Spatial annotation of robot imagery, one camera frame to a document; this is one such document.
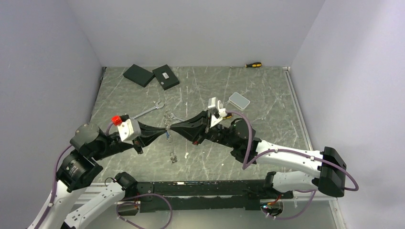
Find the metal arc keyring plate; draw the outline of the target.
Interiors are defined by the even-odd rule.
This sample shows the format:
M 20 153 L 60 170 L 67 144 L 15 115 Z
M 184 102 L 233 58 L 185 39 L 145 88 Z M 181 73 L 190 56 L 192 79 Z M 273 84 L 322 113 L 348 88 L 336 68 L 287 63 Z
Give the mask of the metal arc keyring plate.
M 174 152 L 173 138 L 171 135 L 171 113 L 169 111 L 166 111 L 164 113 L 164 117 L 165 117 L 165 121 L 164 121 L 165 128 L 167 129 L 167 132 L 169 132 L 169 134 L 171 136 L 170 141 L 169 142 L 167 141 L 171 147 L 171 150 L 169 153 L 170 160 L 171 160 L 171 163 L 174 164 L 177 162 L 177 156 L 176 156 L 176 153 Z

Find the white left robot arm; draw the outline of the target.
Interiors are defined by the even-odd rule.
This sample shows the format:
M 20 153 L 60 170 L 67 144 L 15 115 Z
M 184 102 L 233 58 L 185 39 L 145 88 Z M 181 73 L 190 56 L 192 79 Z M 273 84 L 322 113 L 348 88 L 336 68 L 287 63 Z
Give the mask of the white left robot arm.
M 130 174 L 120 172 L 98 195 L 72 210 L 75 202 L 103 170 L 98 160 L 131 148 L 141 154 L 143 147 L 166 133 L 165 128 L 144 125 L 133 119 L 118 123 L 117 127 L 118 132 L 110 135 L 95 124 L 84 124 L 77 129 L 70 140 L 74 149 L 64 159 L 58 159 L 51 193 L 29 228 L 84 229 L 121 200 L 129 200 L 136 205 L 138 198 L 154 195 L 151 185 L 140 185 Z

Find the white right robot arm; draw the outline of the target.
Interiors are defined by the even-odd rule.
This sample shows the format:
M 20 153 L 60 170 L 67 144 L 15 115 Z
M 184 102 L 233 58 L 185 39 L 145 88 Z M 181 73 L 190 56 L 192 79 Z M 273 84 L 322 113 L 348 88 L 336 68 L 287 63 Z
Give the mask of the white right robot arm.
M 290 168 L 290 172 L 268 172 L 263 192 L 269 198 L 292 190 L 317 190 L 324 195 L 341 198 L 345 186 L 346 163 L 336 149 L 299 150 L 255 137 L 243 118 L 237 118 L 229 127 L 220 123 L 211 125 L 206 111 L 196 117 L 171 125 L 171 130 L 194 145 L 210 140 L 232 149 L 231 155 L 244 167 L 252 164 L 270 164 Z

